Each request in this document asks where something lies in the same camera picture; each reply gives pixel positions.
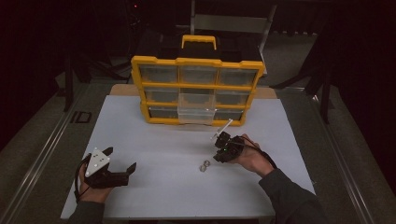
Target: small metal part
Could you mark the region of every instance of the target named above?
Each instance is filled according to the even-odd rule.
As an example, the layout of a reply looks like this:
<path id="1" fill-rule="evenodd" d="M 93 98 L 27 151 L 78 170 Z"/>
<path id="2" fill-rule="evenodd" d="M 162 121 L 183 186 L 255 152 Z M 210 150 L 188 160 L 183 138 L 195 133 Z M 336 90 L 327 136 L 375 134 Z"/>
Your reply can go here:
<path id="1" fill-rule="evenodd" d="M 228 122 L 224 124 L 224 126 L 219 127 L 216 131 L 215 135 L 213 135 L 210 139 L 214 139 L 215 137 L 219 137 L 220 134 L 233 122 L 233 119 L 228 119 Z"/>
<path id="2" fill-rule="evenodd" d="M 199 170 L 200 170 L 201 172 L 204 172 L 204 171 L 206 170 L 206 166 L 201 165 L 201 166 L 199 167 Z"/>
<path id="3" fill-rule="evenodd" d="M 210 161 L 204 161 L 204 166 L 205 166 L 205 167 L 210 166 Z"/>

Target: metal ring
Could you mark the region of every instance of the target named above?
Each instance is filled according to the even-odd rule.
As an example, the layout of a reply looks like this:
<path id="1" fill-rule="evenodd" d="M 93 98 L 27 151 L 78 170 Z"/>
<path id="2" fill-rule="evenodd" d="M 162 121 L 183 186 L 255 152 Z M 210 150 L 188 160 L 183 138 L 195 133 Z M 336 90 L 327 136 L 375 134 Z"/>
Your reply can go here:
<path id="1" fill-rule="evenodd" d="M 210 166 L 210 161 L 204 161 L 204 166 L 206 167 Z"/>
<path id="2" fill-rule="evenodd" d="M 199 167 L 199 170 L 200 170 L 201 172 L 204 172 L 204 171 L 206 170 L 206 166 L 201 165 L 201 166 Z"/>

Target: table surface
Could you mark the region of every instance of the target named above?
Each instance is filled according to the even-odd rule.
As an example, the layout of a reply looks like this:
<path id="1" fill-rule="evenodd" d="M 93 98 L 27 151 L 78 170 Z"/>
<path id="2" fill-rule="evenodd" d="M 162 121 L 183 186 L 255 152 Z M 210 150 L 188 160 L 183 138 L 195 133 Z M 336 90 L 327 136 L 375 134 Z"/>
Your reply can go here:
<path id="1" fill-rule="evenodd" d="M 258 185 L 260 178 L 237 164 L 216 162 L 210 137 L 216 127 L 148 124 L 137 96 L 107 96 L 87 146 L 114 147 L 109 171 L 123 172 L 137 162 L 129 185 L 115 188 L 105 217 L 117 219 L 252 218 L 274 215 Z M 280 100 L 255 99 L 242 127 L 290 179 L 314 192 L 300 150 Z M 211 162 L 204 173 L 199 166 Z M 76 208 L 71 189 L 61 218 Z"/>

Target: person's left hand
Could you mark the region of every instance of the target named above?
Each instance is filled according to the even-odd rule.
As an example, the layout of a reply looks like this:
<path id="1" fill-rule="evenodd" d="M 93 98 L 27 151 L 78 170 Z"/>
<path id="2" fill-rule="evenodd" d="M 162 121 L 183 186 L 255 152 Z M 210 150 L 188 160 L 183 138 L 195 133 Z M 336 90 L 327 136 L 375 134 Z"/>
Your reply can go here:
<path id="1" fill-rule="evenodd" d="M 85 171 L 87 170 L 87 164 L 83 164 L 81 168 L 79 168 L 79 200 L 82 202 L 94 202 L 94 203 L 105 203 L 107 196 L 110 194 L 111 190 L 114 188 L 108 189 L 93 189 L 88 186 L 84 182 L 85 179 Z"/>

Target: storage organizer handle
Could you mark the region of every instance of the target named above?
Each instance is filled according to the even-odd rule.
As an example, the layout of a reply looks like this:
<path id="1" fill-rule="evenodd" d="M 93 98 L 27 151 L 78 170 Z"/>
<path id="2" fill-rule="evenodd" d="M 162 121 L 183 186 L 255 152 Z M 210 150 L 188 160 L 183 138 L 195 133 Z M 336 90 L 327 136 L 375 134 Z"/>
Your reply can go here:
<path id="1" fill-rule="evenodd" d="M 213 48 L 216 50 L 216 38 L 211 35 L 183 35 L 181 40 L 181 47 L 184 48 L 184 42 L 205 42 L 212 43 Z"/>

